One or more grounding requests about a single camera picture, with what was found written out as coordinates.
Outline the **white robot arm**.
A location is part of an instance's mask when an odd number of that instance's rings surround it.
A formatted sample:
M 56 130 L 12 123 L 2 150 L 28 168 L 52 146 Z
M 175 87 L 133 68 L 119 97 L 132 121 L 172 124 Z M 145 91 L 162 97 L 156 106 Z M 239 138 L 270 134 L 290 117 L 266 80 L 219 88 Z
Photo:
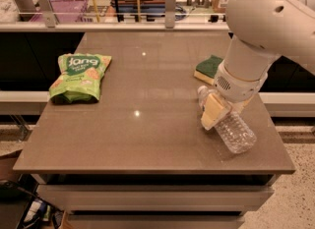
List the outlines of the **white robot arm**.
M 218 94 L 203 103 L 201 123 L 207 130 L 232 103 L 260 90 L 279 57 L 315 74 L 315 0 L 229 0 L 225 15 L 233 37 L 215 75 Z

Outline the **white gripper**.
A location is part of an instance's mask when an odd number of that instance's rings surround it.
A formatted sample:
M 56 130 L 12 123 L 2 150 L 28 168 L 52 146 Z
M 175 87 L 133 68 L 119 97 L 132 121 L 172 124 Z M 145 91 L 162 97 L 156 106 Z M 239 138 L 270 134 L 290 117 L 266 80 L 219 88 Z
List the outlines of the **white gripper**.
M 265 73 L 256 81 L 237 79 L 225 68 L 224 62 L 221 62 L 215 74 L 214 87 L 223 98 L 234 103 L 233 109 L 240 114 L 252 100 L 252 96 L 260 90 L 267 77 L 268 74 Z M 203 110 L 201 124 L 207 131 L 231 111 L 231 105 L 223 98 L 212 92 L 201 100 Z

